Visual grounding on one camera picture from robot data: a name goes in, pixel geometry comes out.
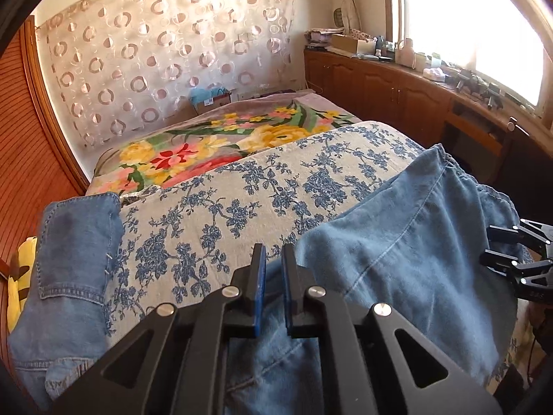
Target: floral blanket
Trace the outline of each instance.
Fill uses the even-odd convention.
[[[267,148],[359,119],[310,92],[231,103],[102,155],[87,195],[174,186]]]
[[[255,242],[278,256],[285,242],[350,209],[422,151],[371,121],[323,132],[223,165],[171,188],[122,198],[125,229],[106,288],[110,344],[162,302],[185,306],[230,282]],[[493,392],[527,342],[519,305],[511,347],[488,386]]]

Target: bright window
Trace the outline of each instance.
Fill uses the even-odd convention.
[[[484,74],[537,105],[543,44],[510,0],[405,0],[415,51]]]

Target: wall covering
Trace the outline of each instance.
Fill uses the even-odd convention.
[[[80,0],[38,29],[62,128],[81,146],[167,126],[193,89],[290,86],[294,0]]]

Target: cardboard box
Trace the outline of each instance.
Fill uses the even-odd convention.
[[[221,106],[224,106],[225,104],[229,104],[231,102],[231,94],[230,93],[223,93],[223,95],[217,95],[213,98],[206,99],[205,101],[202,101],[198,103],[195,108],[196,112],[198,112],[198,115],[205,114],[206,112],[209,112],[212,109],[220,108]]]
[[[374,40],[357,40],[353,37],[344,36],[343,34],[333,34],[330,45],[335,48],[349,51],[355,55],[374,55],[377,43]]]

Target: blue denim garment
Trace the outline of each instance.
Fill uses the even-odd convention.
[[[510,200],[464,173],[441,145],[334,220],[302,236],[297,260],[319,285],[370,307],[387,302],[479,384],[503,359],[516,299],[478,264],[489,224],[519,222]],[[493,245],[523,258],[521,246]],[[226,413],[322,413],[316,339],[290,339],[280,260],[268,265],[262,334],[233,340]]]
[[[123,237],[116,194],[50,204],[42,218],[25,308],[8,345],[42,409],[107,351],[108,273]]]

